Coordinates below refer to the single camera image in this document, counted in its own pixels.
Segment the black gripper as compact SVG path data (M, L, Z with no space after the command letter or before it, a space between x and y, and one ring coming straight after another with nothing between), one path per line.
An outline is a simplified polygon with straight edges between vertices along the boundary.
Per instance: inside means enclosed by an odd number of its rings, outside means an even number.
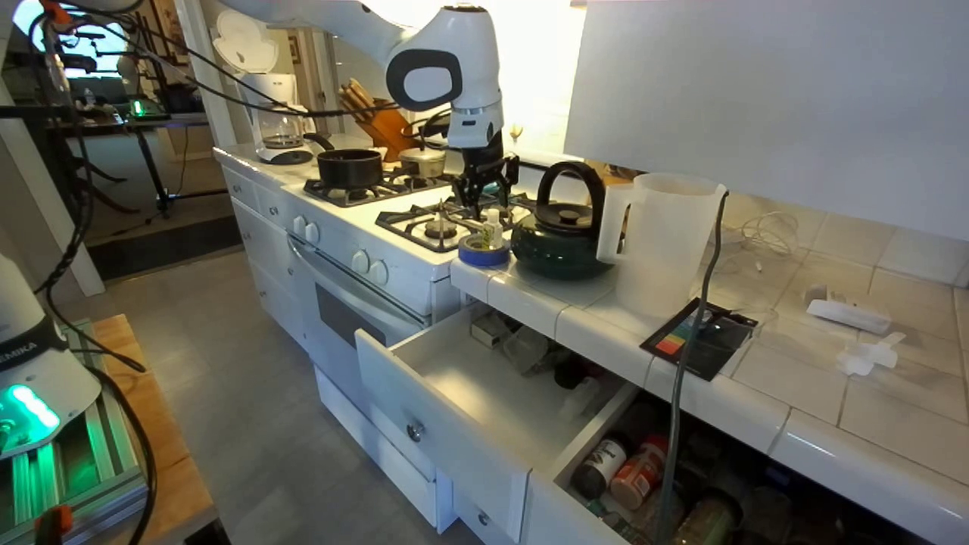
M502 137L494 137L485 147L463 151L463 168L453 180L456 198L479 198L486 185L500 193L518 180L518 159L502 151Z

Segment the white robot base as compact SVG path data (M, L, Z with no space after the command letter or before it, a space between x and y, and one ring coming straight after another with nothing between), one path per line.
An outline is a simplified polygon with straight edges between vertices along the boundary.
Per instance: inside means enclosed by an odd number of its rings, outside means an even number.
M40 306L18 262L0 255L0 460L49 445L101 397Z

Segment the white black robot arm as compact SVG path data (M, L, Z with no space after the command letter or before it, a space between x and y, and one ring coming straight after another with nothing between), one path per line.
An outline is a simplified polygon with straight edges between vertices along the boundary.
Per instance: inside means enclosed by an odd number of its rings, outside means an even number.
M383 69L389 98L409 113L447 110L447 147L463 155L456 198L476 206L502 176L502 91L494 18L485 5L443 5L404 30L365 0L223 0L275 27L326 30Z

